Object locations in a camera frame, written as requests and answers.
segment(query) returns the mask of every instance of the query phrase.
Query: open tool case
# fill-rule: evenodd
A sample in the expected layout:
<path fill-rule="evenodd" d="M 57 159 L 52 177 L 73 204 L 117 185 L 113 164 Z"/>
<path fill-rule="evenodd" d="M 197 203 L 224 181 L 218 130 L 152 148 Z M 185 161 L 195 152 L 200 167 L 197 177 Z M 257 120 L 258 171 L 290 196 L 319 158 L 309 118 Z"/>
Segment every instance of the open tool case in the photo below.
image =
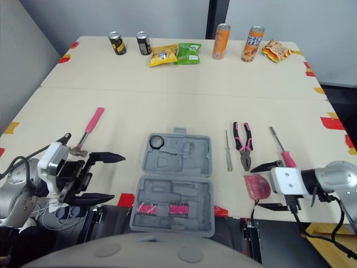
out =
<path fill-rule="evenodd" d="M 130 228 L 144 232 L 214 234 L 211 140 L 174 134 L 151 134 L 145 151 Z"/>

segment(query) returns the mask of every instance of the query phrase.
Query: pink screwdriver handle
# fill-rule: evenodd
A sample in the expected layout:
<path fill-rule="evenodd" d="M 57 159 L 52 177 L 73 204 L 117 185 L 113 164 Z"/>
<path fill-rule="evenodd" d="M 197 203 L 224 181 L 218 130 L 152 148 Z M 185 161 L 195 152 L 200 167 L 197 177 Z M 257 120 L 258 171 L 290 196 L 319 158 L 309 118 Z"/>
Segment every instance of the pink screwdriver handle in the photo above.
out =
<path fill-rule="evenodd" d="M 284 162 L 285 162 L 285 165 L 287 168 L 295 168 L 296 167 L 295 161 L 290 156 L 289 152 L 282 152 L 281 155 L 284 159 Z"/>
<path fill-rule="evenodd" d="M 95 125 L 98 123 L 100 116 L 104 112 L 104 108 L 99 107 L 95 114 L 93 115 L 93 118 L 89 121 L 87 128 L 85 129 L 85 133 L 91 133 L 92 130 L 94 129 Z"/>

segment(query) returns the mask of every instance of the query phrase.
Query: pliers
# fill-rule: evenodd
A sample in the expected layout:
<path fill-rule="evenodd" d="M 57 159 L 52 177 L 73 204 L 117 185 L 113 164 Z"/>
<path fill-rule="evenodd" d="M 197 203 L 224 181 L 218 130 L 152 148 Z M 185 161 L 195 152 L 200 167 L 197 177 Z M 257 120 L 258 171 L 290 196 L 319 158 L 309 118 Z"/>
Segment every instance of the pliers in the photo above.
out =
<path fill-rule="evenodd" d="M 235 140 L 235 148 L 240 152 L 240 162 L 245 171 L 249 171 L 250 164 L 252 160 L 250 159 L 250 152 L 253 151 L 252 145 L 252 133 L 250 132 L 250 128 L 248 123 L 244 123 L 245 133 L 247 134 L 247 143 L 245 146 L 243 145 L 242 140 L 238 135 L 238 122 L 233 123 L 233 136 Z"/>

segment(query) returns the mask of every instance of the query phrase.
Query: black can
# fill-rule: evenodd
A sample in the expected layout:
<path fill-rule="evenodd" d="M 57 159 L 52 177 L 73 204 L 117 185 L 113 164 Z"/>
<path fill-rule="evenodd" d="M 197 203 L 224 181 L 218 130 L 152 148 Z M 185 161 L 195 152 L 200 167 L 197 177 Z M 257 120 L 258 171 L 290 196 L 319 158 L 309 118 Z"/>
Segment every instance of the black can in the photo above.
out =
<path fill-rule="evenodd" d="M 123 55 L 127 52 L 127 49 L 125 48 L 124 42 L 122 35 L 119 32 L 111 32 L 108 34 L 109 41 L 112 43 L 112 47 L 114 49 L 114 52 L 117 55 Z"/>
<path fill-rule="evenodd" d="M 140 53 L 143 55 L 151 54 L 150 41 L 146 32 L 138 32 L 136 34 L 136 39 L 138 40 Z"/>

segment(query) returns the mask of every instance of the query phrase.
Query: white wall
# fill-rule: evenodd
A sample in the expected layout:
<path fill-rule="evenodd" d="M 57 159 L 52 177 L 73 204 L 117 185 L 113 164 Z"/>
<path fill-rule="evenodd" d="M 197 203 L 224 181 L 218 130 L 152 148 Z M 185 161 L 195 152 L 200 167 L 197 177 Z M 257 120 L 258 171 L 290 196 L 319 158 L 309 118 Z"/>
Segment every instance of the white wall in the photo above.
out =
<path fill-rule="evenodd" d="M 18 0 L 0 0 L 0 134 L 59 58 Z"/>
<path fill-rule="evenodd" d="M 21 0 L 60 54 L 82 35 L 204 39 L 209 0 Z"/>
<path fill-rule="evenodd" d="M 320 83 L 357 87 L 356 0 L 230 0 L 226 23 L 233 40 L 264 26 L 264 40 L 299 46 Z"/>

